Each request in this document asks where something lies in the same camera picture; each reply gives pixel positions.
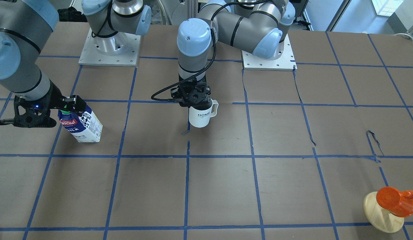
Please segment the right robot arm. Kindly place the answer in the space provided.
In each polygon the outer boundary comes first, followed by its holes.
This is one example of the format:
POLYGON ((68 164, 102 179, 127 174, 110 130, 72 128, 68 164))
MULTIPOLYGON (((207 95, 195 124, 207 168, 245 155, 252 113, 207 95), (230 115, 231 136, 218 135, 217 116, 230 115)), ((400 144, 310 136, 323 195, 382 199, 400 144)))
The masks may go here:
MULTIPOLYGON (((125 34, 143 36, 150 28, 152 11, 142 0, 83 0, 81 6, 100 53, 119 54, 127 47, 125 34)), ((58 20, 47 0, 0 0, 0 85, 15 94, 15 116, 0 125, 52 128, 51 109, 87 112, 80 96, 63 96, 36 65, 58 20)))

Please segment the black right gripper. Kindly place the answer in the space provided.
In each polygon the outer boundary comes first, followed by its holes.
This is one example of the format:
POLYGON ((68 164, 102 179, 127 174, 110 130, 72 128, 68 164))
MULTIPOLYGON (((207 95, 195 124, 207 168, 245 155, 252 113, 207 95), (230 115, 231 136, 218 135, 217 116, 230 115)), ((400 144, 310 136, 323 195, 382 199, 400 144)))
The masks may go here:
POLYGON ((50 89, 42 98, 28 101, 27 98, 15 97, 13 126, 21 128, 53 128, 57 122, 50 117, 50 110, 63 108, 63 111, 83 113, 86 102, 79 95, 64 97, 52 82, 50 89))

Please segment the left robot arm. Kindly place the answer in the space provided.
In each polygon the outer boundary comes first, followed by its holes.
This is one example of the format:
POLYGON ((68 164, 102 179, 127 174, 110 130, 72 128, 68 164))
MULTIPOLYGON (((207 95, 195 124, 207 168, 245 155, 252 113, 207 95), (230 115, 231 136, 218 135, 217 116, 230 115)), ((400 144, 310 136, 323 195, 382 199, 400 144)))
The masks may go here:
POLYGON ((260 59, 281 56, 295 8, 288 0, 235 0, 234 9, 224 0, 211 0, 197 16, 179 25, 179 81, 171 86, 171 101, 182 107, 205 110, 212 105, 205 71, 210 50, 216 56, 216 43, 251 53, 260 59))

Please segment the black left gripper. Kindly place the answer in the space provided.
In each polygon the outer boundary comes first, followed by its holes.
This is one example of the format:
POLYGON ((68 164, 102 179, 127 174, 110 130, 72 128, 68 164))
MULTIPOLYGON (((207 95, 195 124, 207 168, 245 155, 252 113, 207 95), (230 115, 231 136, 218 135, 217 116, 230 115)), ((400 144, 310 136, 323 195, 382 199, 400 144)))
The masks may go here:
POLYGON ((209 108, 212 106, 211 88, 207 84, 204 76, 199 81, 188 81, 178 87, 178 94, 181 107, 209 108))

